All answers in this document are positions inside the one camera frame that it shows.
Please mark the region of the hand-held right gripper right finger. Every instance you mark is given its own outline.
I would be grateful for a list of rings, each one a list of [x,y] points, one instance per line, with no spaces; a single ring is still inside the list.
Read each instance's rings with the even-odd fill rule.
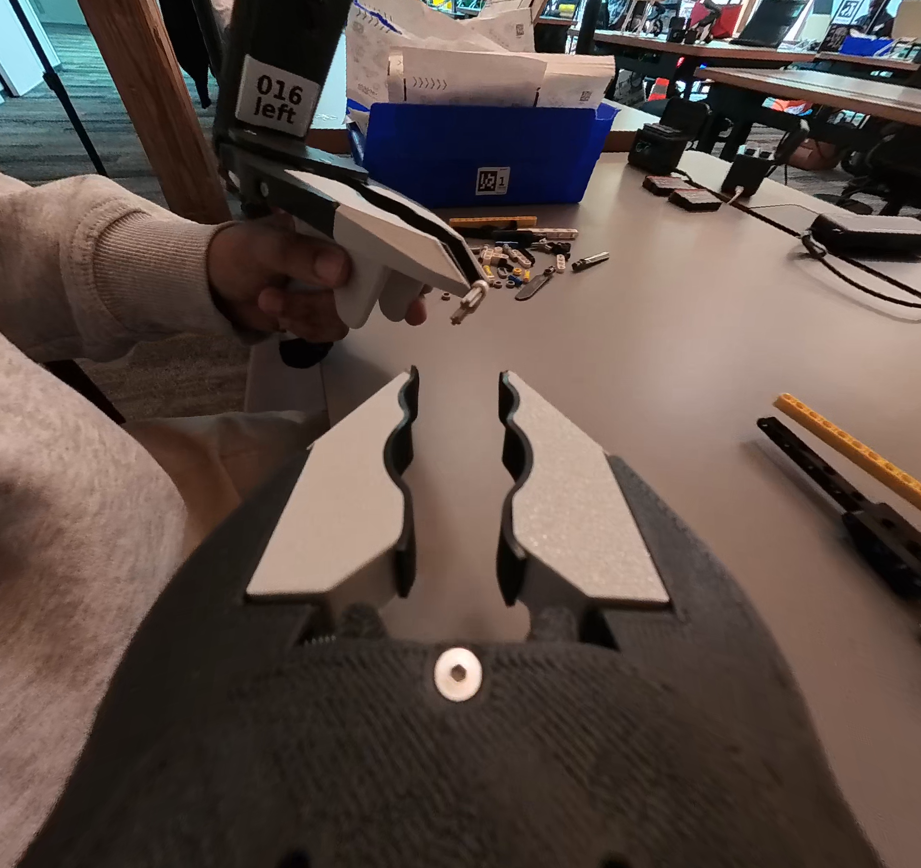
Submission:
[[[498,379],[501,461],[510,477],[496,551],[501,598],[533,619],[566,609],[579,626],[671,598],[602,446],[513,371]]]

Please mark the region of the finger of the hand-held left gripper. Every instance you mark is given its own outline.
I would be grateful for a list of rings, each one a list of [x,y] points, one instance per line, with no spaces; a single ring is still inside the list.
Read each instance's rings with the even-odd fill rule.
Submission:
[[[440,241],[467,282],[487,279],[467,241],[437,214],[374,181],[360,184],[360,195],[380,210]]]
[[[350,287],[370,286],[390,271],[454,294],[470,289],[471,281],[430,231],[410,226],[345,183],[293,169],[284,175],[310,204],[311,225],[319,228],[321,216],[331,218],[326,233],[352,261]]]

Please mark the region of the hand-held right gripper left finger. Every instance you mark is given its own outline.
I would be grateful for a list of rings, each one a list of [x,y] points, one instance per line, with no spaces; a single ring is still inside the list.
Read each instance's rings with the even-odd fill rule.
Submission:
[[[416,576],[413,461],[419,373],[400,373],[310,448],[246,597],[305,600],[336,618],[407,598]]]

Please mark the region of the small beige pin piece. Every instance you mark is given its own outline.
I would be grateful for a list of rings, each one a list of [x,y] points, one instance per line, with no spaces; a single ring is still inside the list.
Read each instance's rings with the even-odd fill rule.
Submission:
[[[490,288],[491,285],[486,280],[474,282],[466,295],[459,300],[456,309],[450,315],[451,324],[455,327],[459,326],[466,321],[467,317],[474,314],[487,297]]]

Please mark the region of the person's left forearm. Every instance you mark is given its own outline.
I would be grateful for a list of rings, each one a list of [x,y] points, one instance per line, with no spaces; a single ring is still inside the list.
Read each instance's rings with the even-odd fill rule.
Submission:
[[[206,255],[228,223],[179,217],[108,178],[1,176],[2,366],[106,362],[145,341],[230,336]]]

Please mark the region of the pile of loose lego pieces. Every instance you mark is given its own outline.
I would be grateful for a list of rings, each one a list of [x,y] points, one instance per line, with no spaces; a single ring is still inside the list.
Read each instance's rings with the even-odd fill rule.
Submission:
[[[580,275],[607,263],[609,251],[574,251],[575,228],[539,225],[534,216],[451,217],[448,226],[466,242],[487,282],[527,301],[554,278]]]

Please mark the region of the partly built lego model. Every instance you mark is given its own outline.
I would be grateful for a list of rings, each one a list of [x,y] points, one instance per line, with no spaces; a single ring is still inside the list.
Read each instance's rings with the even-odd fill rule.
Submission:
[[[869,475],[889,492],[920,509],[920,482],[889,459],[846,432],[802,400],[780,394],[774,407],[825,446]],[[858,555],[892,592],[920,599],[920,531],[892,506],[874,502],[776,416],[757,420],[757,428],[800,472],[837,505]]]

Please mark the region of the person's left hand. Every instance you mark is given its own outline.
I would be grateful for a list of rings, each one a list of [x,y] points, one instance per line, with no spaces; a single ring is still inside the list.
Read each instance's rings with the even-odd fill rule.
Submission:
[[[312,343],[337,342],[350,332],[334,298],[351,277],[349,255],[297,232],[287,213],[217,232],[206,270],[215,305],[239,330],[286,332]]]

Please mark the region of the blue plastic bin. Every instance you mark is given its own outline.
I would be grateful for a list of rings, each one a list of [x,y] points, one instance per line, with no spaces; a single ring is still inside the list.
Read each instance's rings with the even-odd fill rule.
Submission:
[[[377,103],[351,125],[377,183],[439,208],[581,201],[619,110]]]

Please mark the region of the person's leg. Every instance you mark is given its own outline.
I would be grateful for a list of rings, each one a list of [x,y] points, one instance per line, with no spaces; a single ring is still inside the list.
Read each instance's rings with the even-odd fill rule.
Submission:
[[[324,411],[231,412],[132,421],[124,427],[182,497],[188,551],[328,428]]]

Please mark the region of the white papers in bin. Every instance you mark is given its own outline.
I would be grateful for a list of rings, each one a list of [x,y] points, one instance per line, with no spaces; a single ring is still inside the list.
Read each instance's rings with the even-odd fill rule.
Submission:
[[[353,0],[344,32],[346,98],[377,104],[595,109],[616,64],[535,50],[529,8],[467,21],[421,0]]]

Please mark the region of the black tripod leg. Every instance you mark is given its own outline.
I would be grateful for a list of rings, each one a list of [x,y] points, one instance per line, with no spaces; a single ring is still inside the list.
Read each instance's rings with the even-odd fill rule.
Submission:
[[[64,113],[67,115],[68,120],[76,134],[80,139],[84,150],[90,161],[92,162],[96,172],[101,176],[108,176],[107,169],[102,162],[101,157],[98,154],[98,151],[89,137],[86,128],[83,124],[83,121],[80,119],[77,114],[73,102],[69,93],[67,92],[61,78],[59,77],[56,70],[53,68],[51,61],[47,53],[44,50],[43,45],[40,42],[40,38],[37,35],[34,27],[32,26],[28,15],[25,12],[25,9],[20,0],[8,0],[14,14],[16,14],[17,20],[21,25],[29,44],[34,50],[38,60],[40,61],[40,66],[42,68],[42,78],[46,85],[52,90],[55,94],[58,102],[63,108]]]

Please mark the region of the black charger box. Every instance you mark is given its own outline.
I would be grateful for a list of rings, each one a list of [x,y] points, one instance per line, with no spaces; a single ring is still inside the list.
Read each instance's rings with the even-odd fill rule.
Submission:
[[[658,123],[646,124],[637,131],[627,153],[627,162],[646,174],[668,176],[678,169],[690,141],[679,129]]]

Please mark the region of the black charging dock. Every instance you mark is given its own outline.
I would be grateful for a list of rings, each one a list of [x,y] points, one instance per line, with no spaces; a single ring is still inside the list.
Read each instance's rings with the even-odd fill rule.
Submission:
[[[772,152],[745,145],[733,158],[720,193],[731,199],[748,199],[758,191],[776,166],[777,161]]]

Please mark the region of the wooden office desk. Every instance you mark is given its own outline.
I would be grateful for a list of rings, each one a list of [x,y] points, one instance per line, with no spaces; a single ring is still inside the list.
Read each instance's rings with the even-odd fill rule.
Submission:
[[[891,122],[920,126],[920,90],[891,81],[872,81],[813,70],[698,68],[696,76],[750,94],[807,100],[816,106],[854,111]]]
[[[750,47],[729,41],[670,42],[661,36],[601,30],[594,34],[594,48],[609,49],[618,69],[638,71],[647,77],[674,78],[690,66],[735,69],[782,69],[814,60],[814,51],[796,47]]]

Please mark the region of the red bag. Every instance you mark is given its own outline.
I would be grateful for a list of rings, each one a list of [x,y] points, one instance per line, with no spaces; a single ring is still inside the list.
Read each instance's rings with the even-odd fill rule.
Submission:
[[[743,0],[729,0],[718,4],[713,0],[697,0],[687,23],[687,34],[695,33],[696,40],[728,40],[733,35],[743,10]]]

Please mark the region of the black power adapter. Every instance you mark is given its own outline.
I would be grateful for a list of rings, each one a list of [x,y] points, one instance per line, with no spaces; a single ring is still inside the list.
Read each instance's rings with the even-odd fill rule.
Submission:
[[[920,221],[910,216],[837,210],[816,217],[811,239],[830,254],[870,258],[920,255]]]

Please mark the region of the black laptop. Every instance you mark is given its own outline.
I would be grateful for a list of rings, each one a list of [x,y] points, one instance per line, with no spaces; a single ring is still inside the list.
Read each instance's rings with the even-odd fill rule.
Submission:
[[[807,6],[806,0],[761,0],[731,44],[777,49]]]

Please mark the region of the wooden post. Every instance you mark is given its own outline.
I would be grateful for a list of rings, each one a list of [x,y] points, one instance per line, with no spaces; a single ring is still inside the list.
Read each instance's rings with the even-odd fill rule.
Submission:
[[[231,212],[155,0],[76,0],[167,206],[195,222]]]

